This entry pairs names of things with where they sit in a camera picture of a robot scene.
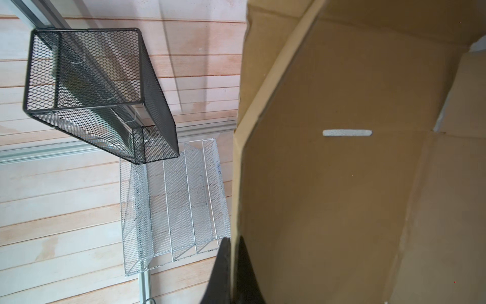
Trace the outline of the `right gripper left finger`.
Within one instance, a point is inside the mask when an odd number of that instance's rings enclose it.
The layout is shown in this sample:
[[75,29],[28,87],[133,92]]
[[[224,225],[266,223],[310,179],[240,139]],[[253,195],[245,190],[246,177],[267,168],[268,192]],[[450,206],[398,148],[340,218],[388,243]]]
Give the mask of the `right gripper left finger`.
[[200,304],[228,304],[230,299],[230,260],[231,244],[229,238],[220,243],[210,280]]

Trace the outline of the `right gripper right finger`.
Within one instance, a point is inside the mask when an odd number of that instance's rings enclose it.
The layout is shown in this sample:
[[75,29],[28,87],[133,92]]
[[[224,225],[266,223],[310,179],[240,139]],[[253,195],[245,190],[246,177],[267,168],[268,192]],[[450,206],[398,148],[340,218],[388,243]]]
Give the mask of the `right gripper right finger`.
[[235,303],[266,304],[256,279],[244,238],[239,238],[235,276]]

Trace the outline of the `brown cardboard box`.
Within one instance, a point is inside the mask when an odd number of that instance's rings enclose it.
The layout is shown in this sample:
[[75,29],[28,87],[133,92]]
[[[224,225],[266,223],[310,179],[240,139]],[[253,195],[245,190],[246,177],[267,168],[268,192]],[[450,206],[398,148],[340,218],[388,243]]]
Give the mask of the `brown cardboard box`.
[[267,303],[485,302],[484,1],[249,1],[233,233]]

